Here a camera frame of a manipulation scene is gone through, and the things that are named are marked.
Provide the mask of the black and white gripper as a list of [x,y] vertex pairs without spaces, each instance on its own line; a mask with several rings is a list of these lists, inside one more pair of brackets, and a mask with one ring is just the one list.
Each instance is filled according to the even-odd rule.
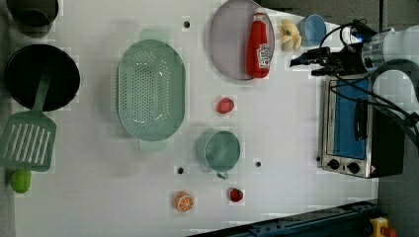
[[290,67],[297,65],[325,64],[325,67],[311,71],[312,76],[327,76],[337,73],[339,76],[363,74],[367,69],[362,61],[361,43],[345,45],[338,52],[331,52],[329,47],[310,49],[301,56],[292,59]]

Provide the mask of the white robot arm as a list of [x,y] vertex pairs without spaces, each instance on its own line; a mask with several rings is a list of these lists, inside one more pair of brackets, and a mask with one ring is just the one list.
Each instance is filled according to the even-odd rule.
[[320,45],[293,59],[290,66],[318,64],[313,76],[332,76],[343,86],[352,87],[370,97],[369,106],[392,118],[410,138],[418,142],[418,114],[408,113],[396,103],[378,95],[372,87],[363,89],[349,78],[369,80],[374,85],[380,75],[400,71],[408,77],[414,91],[418,90],[418,28],[410,27],[397,32],[388,29],[377,33],[361,34],[358,42],[345,44],[337,52]]

